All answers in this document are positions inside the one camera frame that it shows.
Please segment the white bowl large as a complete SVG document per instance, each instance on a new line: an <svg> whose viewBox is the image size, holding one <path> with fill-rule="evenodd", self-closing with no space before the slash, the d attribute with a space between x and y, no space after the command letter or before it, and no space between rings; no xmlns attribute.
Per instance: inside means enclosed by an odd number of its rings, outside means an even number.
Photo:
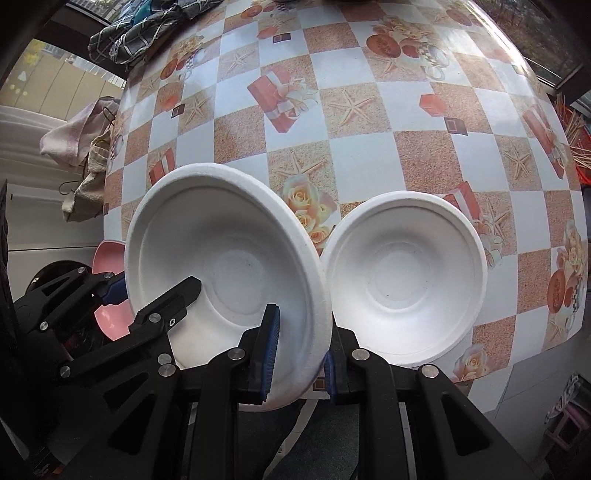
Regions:
<svg viewBox="0 0 591 480"><path fill-rule="evenodd" d="M202 163L164 175L132 217L124 274L133 311L188 277L200 281L168 335L182 369L235 347L274 304L280 338L263 410L300 399L317 377L332 337L320 257L294 212L249 174Z"/></svg>

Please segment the white bowl small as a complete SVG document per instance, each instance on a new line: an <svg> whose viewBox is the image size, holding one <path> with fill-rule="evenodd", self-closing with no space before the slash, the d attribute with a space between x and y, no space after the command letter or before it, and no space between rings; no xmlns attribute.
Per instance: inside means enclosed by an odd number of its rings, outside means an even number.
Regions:
<svg viewBox="0 0 591 480"><path fill-rule="evenodd" d="M398 366L418 367L455 348L486 296L475 227L432 194L394 191L363 202L335 226L321 260L335 323Z"/></svg>

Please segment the pink white towel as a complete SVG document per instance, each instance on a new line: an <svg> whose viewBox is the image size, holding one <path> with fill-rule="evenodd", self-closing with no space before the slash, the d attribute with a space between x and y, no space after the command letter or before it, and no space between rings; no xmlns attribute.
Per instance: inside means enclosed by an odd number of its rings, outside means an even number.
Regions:
<svg viewBox="0 0 591 480"><path fill-rule="evenodd" d="M65 124L41 138L40 153L65 168L80 166L89 153L91 142L114 122L119 103L120 100L112 96L89 103Z"/></svg>

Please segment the dark checked cloth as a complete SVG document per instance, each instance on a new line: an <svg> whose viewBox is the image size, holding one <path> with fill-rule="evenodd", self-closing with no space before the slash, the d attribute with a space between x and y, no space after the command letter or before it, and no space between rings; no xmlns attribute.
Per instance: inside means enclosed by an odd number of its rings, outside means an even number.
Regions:
<svg viewBox="0 0 591 480"><path fill-rule="evenodd" d="M128 1L111 25L92 35L89 59L133 65L157 49L176 29L184 27L221 1Z"/></svg>

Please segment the orange basket with sticks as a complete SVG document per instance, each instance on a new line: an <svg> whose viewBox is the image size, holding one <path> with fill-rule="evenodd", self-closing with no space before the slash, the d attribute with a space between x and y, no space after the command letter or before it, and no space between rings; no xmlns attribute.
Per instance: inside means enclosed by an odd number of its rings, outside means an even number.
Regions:
<svg viewBox="0 0 591 480"><path fill-rule="evenodd" d="M590 132L585 118L566 104L565 96L558 93L554 104L565 132L580 183L590 186Z"/></svg>

